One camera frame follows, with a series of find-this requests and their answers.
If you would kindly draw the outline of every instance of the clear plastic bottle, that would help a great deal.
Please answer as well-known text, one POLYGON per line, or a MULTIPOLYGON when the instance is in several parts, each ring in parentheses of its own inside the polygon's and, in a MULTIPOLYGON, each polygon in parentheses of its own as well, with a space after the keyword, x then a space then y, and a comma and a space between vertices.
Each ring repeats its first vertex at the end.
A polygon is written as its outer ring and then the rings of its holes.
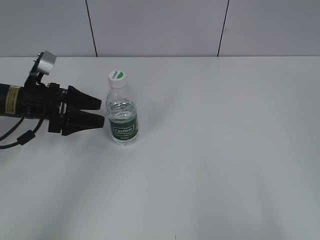
POLYGON ((119 145, 133 144, 139 135, 137 107, 129 100, 128 88, 123 71, 109 74, 110 90, 106 98, 106 112, 113 141, 119 145))

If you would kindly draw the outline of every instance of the bottle cap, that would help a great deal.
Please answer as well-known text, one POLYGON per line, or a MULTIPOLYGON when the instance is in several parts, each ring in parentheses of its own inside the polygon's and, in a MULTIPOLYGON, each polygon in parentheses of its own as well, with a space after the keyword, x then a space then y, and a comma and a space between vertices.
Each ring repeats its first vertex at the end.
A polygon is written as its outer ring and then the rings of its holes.
POLYGON ((113 89, 123 88, 127 83, 125 80, 125 73, 123 71, 112 71, 109 74, 109 85, 113 89))

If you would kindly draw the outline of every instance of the cable connector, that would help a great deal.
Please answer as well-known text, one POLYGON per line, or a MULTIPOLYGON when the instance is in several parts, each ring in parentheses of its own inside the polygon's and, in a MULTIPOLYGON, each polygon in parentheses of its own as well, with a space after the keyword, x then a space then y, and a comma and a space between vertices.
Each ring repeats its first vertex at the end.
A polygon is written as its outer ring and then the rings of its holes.
POLYGON ((20 145, 25 145, 27 142, 29 142, 30 140, 34 139, 35 137, 36 137, 36 135, 34 134, 34 132, 29 130, 26 133, 24 133, 23 135, 21 135, 20 137, 18 137, 16 139, 16 141, 20 145))

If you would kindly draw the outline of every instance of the white table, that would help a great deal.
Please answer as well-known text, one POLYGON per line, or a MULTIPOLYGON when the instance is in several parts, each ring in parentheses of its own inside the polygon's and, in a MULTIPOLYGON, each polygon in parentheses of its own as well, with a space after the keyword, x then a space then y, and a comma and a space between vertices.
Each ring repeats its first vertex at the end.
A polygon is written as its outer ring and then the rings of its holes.
MULTIPOLYGON (((0 58, 0 82, 23 85, 32 64, 0 58)), ((320 238, 320 57, 66 57, 46 82, 105 101, 115 69, 139 141, 44 124, 1 151, 1 240, 320 238)), ((2 117, 0 133, 16 121, 2 117)))

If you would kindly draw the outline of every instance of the gray wall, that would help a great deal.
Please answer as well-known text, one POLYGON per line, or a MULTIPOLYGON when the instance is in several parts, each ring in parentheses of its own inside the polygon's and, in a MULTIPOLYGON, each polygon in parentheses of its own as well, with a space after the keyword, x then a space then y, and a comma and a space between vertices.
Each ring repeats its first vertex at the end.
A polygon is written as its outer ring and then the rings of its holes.
POLYGON ((320 55, 319 23, 318 0, 2 0, 0 57, 320 55))

